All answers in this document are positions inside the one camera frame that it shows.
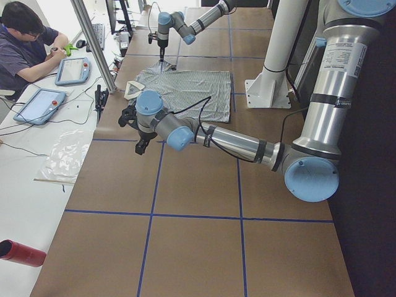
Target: robotic arm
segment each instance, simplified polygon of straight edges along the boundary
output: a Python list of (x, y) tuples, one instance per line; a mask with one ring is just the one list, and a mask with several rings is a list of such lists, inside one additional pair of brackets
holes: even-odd
[(198, 33), (205, 30), (205, 28), (214, 23), (218, 18), (229, 14), (234, 7), (235, 0), (220, 0), (216, 6), (211, 8), (190, 26), (184, 23), (184, 14), (182, 12), (174, 12), (172, 14), (161, 12), (158, 16), (158, 31), (148, 35), (148, 43), (151, 44), (153, 40), (158, 42), (158, 46), (160, 47), (160, 62), (163, 62), (165, 48), (169, 42), (170, 28), (174, 28), (184, 42), (190, 45), (196, 40)]
[(336, 165), (341, 152), (337, 142), (368, 44), (378, 36), (384, 14), (394, 6), (396, 0), (375, 1), (375, 5), (374, 1), (321, 1), (318, 42), (326, 49), (303, 131), (291, 145), (272, 144), (198, 119), (178, 119), (164, 108), (161, 96), (150, 90), (130, 102), (119, 124), (139, 131), (137, 153), (144, 153), (157, 134), (176, 150), (192, 141), (206, 147), (215, 144), (243, 160), (281, 173), (297, 198), (325, 200), (338, 188)]

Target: red cup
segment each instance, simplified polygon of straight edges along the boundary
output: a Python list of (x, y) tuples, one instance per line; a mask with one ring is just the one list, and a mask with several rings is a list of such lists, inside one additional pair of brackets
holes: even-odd
[(43, 265), (46, 253), (9, 239), (0, 242), (0, 259), (33, 267)]

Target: blue joint cap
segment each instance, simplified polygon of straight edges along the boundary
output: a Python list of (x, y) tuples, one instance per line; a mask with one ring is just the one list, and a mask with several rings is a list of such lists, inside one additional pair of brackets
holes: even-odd
[(317, 48), (324, 48), (327, 44), (326, 38), (316, 37), (316, 47)]
[(196, 37), (194, 35), (187, 35), (186, 37), (183, 38), (183, 40), (186, 44), (190, 45), (196, 40)]
[(340, 178), (335, 165), (324, 158), (306, 157), (296, 160), (286, 170), (285, 184), (289, 191), (306, 202), (330, 198)]
[(176, 128), (169, 134), (166, 143), (177, 151), (184, 149), (194, 139), (194, 133), (186, 127)]
[(379, 17), (396, 6), (396, 0), (338, 0), (344, 11), (357, 17)]
[(136, 100), (136, 110), (144, 116), (156, 114), (163, 108), (163, 101), (157, 92), (143, 91)]
[(160, 12), (158, 15), (158, 23), (160, 25), (168, 25), (172, 21), (172, 16), (167, 12)]
[(178, 11), (178, 14), (181, 16), (181, 18), (184, 20), (184, 14), (181, 11)]

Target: white pillar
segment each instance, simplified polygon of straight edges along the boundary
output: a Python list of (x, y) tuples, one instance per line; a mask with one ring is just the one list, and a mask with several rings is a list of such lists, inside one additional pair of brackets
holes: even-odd
[(290, 108), (285, 68), (309, 0), (280, 0), (262, 72), (245, 80), (247, 107)]

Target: black hair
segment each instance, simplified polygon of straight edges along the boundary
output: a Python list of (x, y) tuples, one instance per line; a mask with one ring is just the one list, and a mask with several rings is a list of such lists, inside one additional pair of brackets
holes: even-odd
[(41, 34), (44, 31), (43, 22), (27, 5), (19, 1), (8, 2), (2, 11), (1, 22), (8, 28), (13, 28), (23, 34)]

